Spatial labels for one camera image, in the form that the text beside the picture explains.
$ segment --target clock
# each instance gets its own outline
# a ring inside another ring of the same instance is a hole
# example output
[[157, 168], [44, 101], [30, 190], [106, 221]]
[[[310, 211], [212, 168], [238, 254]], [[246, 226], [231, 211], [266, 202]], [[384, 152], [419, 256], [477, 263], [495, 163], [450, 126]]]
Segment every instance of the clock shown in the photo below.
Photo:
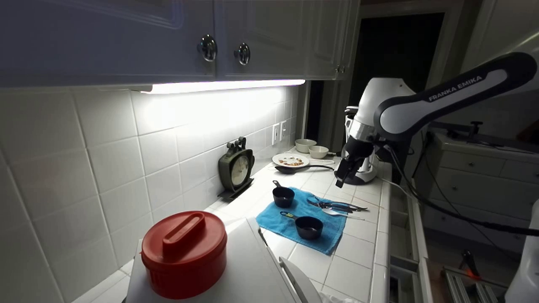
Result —
[[249, 189], [254, 155], [253, 150], [246, 150], [244, 137], [239, 137], [238, 142], [229, 142], [226, 147], [229, 150], [219, 158], [217, 168], [224, 187], [222, 200], [231, 202]]

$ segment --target kitchen counter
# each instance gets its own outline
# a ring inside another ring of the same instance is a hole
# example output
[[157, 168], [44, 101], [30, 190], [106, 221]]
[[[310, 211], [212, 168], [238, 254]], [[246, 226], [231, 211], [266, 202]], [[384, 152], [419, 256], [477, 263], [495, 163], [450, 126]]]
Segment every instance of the kitchen counter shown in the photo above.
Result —
[[[335, 165], [335, 160], [310, 160], [312, 163]], [[209, 207], [224, 222], [248, 217], [254, 219], [273, 202], [273, 180], [283, 187], [296, 187], [339, 202], [367, 207], [369, 212], [349, 216], [344, 236], [332, 256], [288, 241], [264, 231], [273, 254], [296, 264], [315, 285], [315, 288], [342, 301], [379, 303], [387, 296], [387, 239], [389, 239], [389, 189], [384, 179], [391, 177], [391, 167], [381, 163], [381, 177], [369, 185], [335, 187], [330, 170], [310, 168], [295, 175], [283, 175], [273, 165], [266, 165], [254, 175], [254, 182], [234, 202], [216, 202]]]

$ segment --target wall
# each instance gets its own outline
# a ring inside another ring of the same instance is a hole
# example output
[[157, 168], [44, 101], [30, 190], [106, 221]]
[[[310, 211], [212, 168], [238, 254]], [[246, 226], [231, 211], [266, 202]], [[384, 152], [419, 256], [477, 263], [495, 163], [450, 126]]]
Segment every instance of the wall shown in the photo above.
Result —
[[[131, 259], [158, 219], [222, 190], [226, 142], [256, 168], [291, 147], [296, 88], [147, 96], [0, 93], [0, 298], [72, 301]], [[288, 120], [278, 147], [270, 130]]]
[[517, 135], [539, 120], [539, 91], [500, 96], [463, 108], [440, 121], [470, 125], [483, 121], [482, 135], [517, 138]]

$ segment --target upper cabinet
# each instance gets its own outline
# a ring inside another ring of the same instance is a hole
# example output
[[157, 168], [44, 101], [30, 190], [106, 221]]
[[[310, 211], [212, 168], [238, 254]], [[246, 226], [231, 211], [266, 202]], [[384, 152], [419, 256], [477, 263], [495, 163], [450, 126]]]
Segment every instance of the upper cabinet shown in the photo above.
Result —
[[539, 30], [539, 0], [483, 0], [470, 39], [463, 71], [468, 71]]
[[217, 74], [305, 78], [305, 2], [216, 0]]
[[211, 0], [5, 0], [0, 86], [211, 79]]
[[307, 46], [305, 73], [312, 79], [335, 79], [350, 69], [347, 59], [352, 51], [347, 34], [350, 20], [350, 0], [307, 0]]
[[349, 0], [5, 0], [0, 88], [334, 79]]

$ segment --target red container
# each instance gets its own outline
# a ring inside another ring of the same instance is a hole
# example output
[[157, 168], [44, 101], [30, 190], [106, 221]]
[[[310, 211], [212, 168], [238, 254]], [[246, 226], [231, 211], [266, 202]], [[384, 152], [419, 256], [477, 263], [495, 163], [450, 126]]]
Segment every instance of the red container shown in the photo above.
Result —
[[209, 212], [180, 212], [157, 222], [142, 243], [155, 293], [190, 298], [217, 283], [226, 268], [226, 229]]

